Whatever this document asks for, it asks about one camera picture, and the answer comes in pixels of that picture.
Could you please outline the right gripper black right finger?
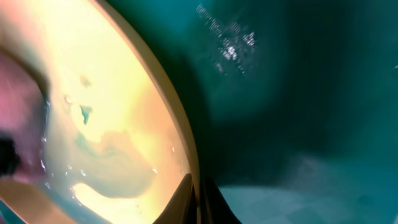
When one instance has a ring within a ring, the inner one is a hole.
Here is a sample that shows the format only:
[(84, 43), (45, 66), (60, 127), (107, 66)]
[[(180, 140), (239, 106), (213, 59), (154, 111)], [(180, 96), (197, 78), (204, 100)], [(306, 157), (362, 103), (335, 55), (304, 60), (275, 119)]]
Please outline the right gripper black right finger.
[(201, 182), (200, 207), (201, 224), (241, 224), (209, 177)]

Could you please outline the brown sponge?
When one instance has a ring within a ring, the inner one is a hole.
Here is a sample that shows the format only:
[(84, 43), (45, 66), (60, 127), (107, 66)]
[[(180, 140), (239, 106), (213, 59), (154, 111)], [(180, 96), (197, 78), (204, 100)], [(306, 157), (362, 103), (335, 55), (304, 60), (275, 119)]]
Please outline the brown sponge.
[(34, 183), (45, 176), (42, 165), (42, 136), (45, 128), (45, 100), (37, 82), (10, 56), (1, 53), (1, 151), (13, 149), (19, 162), (1, 177)]

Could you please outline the yellow plate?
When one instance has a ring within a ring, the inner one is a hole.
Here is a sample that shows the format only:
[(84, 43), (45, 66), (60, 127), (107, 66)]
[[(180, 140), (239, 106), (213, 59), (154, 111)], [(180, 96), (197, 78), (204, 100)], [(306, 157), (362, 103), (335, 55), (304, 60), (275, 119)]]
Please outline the yellow plate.
[(26, 223), (154, 223), (186, 174), (193, 134), (167, 74), (108, 3), (1, 0), (1, 47), (47, 100), (44, 183), (1, 182)]

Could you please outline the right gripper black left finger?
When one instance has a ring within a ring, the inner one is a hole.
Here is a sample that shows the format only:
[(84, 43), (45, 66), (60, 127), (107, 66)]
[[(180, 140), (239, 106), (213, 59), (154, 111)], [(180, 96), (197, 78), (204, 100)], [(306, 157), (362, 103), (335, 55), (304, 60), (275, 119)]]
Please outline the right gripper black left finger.
[(186, 174), (154, 224), (197, 224), (197, 202), (191, 174)]

